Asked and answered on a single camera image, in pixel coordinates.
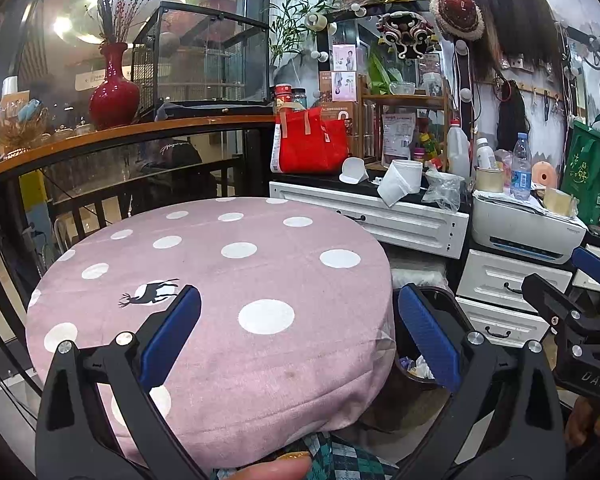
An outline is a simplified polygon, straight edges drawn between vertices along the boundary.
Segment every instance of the red vase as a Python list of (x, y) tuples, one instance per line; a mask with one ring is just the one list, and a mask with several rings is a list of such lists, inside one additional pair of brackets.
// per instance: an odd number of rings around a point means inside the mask
[(138, 86), (122, 75), (122, 55), (126, 49), (126, 43), (113, 43), (100, 50), (107, 61), (107, 71), (89, 100), (91, 121), (99, 130), (131, 124), (138, 111)]

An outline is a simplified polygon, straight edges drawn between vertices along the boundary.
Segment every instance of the blue clamp pad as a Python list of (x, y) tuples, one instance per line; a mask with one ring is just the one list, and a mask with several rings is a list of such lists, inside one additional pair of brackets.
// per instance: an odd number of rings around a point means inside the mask
[(141, 373), (138, 380), (146, 392), (164, 384), (182, 347), (200, 318), (202, 310), (200, 293), (194, 286), (187, 286), (190, 287), (189, 290), (173, 300), (178, 302), (177, 305), (140, 356)]
[(573, 265), (600, 284), (600, 258), (582, 247), (576, 247), (571, 255)]
[(400, 290), (398, 312), (436, 382), (452, 393), (458, 391), (462, 382), (458, 352), (408, 285)]

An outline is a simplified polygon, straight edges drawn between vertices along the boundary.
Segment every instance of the golden glass bowl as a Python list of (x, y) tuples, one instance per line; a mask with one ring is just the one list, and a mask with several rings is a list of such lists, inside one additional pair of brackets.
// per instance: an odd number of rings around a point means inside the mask
[(30, 148), (45, 132), (48, 110), (42, 104), (28, 120), (18, 120), (18, 112), (27, 104), (26, 101), (14, 101), (0, 107), (0, 146), (5, 153)]

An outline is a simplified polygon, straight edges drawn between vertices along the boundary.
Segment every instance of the drawer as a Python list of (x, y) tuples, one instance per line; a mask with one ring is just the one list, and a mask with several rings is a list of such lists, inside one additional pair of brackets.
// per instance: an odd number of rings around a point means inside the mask
[(542, 341), (549, 329), (549, 324), (540, 316), (465, 298), (456, 300), (474, 328), (494, 344), (521, 347), (530, 339)]
[(566, 270), (551, 269), (503, 258), (496, 254), (470, 250), (458, 286), (458, 296), (536, 312), (522, 299), (520, 290), (525, 276), (534, 272), (561, 292), (567, 289), (571, 281), (571, 273)]
[[(600, 258), (599, 247), (587, 244), (586, 250)], [(600, 284), (593, 278), (590, 278), (588, 274), (582, 272), (581, 270), (578, 270), (576, 272), (576, 276), (573, 279), (573, 286), (581, 286), (582, 288), (588, 288), (590, 290), (597, 290), (598, 292), (600, 292)]]
[(456, 259), (469, 221), (466, 213), (407, 202), (388, 208), (379, 196), (286, 182), (270, 182), (269, 195), (327, 207), (355, 220), (381, 242)]

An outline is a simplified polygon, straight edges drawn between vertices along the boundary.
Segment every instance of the green bag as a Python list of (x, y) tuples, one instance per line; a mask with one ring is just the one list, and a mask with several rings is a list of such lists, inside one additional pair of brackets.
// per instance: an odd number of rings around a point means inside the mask
[(573, 121), (573, 138), (561, 189), (579, 200), (578, 218), (586, 225), (600, 220), (600, 132)]

